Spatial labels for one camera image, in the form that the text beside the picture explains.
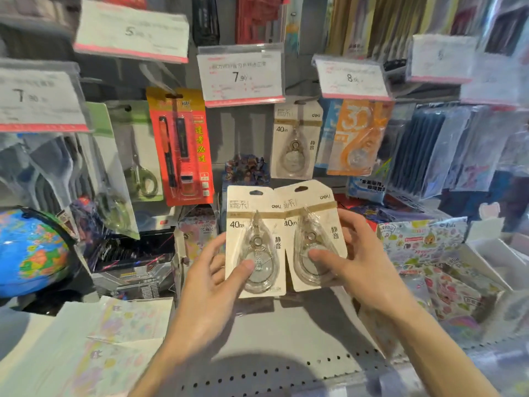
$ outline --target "blue globe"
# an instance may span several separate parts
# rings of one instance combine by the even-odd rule
[[[63,238],[43,221],[19,209],[0,213],[0,298],[29,294],[64,279],[68,255]]]

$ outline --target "correction tape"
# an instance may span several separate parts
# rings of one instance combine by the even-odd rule
[[[256,211],[252,222],[244,232],[237,263],[240,264],[248,259],[255,262],[255,269],[244,286],[249,293],[263,293],[276,282],[279,274],[279,259],[273,241],[270,230]]]
[[[285,150],[282,153],[282,165],[292,174],[300,173],[305,169],[305,151],[307,150],[305,138],[299,131],[297,126],[294,126],[291,135],[288,138]]]
[[[326,266],[308,257],[311,249],[326,249],[337,254],[318,216],[305,208],[294,233],[294,271],[309,285],[321,285],[332,280],[334,274]]]

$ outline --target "gold stripe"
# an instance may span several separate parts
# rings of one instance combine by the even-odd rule
[[[338,204],[335,200],[320,203],[318,205],[307,207],[310,213],[321,212],[323,210],[336,209]],[[299,207],[289,210],[288,212],[259,212],[261,219],[287,219],[295,216],[300,216],[305,212],[305,207]],[[228,212],[228,219],[253,219],[255,212]]]
[[[292,125],[292,126],[295,126],[297,125],[297,123],[299,122],[299,125],[303,125],[303,126],[322,126],[323,122],[322,121],[316,121],[316,120],[296,120],[296,119],[274,119],[274,124],[279,124],[279,125]]]

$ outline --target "price tag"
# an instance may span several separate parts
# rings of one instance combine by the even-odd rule
[[[476,55],[472,82],[461,85],[460,99],[470,104],[518,106],[520,67],[501,54]]]
[[[382,66],[358,60],[314,57],[322,96],[332,99],[392,100]]]
[[[285,101],[281,52],[197,55],[207,107]]]
[[[74,50],[79,53],[187,63],[189,23],[185,15],[143,11],[82,0]]]
[[[0,68],[0,132],[88,131],[67,73]]]
[[[470,82],[477,44],[471,36],[413,35],[407,80],[457,85]]]

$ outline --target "yellow package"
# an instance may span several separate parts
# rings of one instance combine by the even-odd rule
[[[393,102],[384,101],[343,101],[327,174],[371,174],[393,105]]]

